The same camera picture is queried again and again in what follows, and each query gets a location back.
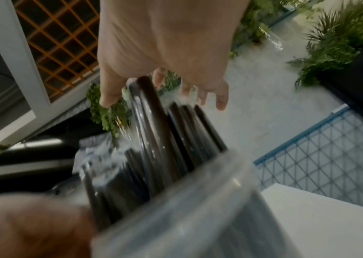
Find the skin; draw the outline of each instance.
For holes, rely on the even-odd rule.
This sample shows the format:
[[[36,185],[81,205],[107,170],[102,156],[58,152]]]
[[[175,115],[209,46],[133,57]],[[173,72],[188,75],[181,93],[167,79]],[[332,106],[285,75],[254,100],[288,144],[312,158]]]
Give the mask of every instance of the skin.
[[[89,258],[90,211],[36,195],[0,196],[1,258]]]
[[[180,92],[197,86],[197,100],[216,94],[216,107],[228,102],[223,79],[231,41],[248,0],[101,0],[98,61],[100,104],[121,97],[128,78],[154,71],[159,87],[167,70],[182,77]]]

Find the white metal frame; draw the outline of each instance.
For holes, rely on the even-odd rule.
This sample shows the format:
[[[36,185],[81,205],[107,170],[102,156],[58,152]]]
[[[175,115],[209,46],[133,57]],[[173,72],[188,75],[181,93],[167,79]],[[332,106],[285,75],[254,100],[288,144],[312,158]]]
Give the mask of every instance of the white metal frame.
[[[99,73],[51,103],[11,0],[0,0],[0,54],[31,111],[0,131],[1,144],[14,144],[83,100]]]

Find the orange lattice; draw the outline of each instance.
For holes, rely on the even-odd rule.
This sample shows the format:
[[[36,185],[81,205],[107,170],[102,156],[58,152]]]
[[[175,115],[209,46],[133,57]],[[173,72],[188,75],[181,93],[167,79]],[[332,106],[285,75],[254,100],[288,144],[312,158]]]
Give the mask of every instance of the orange lattice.
[[[99,0],[12,2],[51,102],[95,73]]]

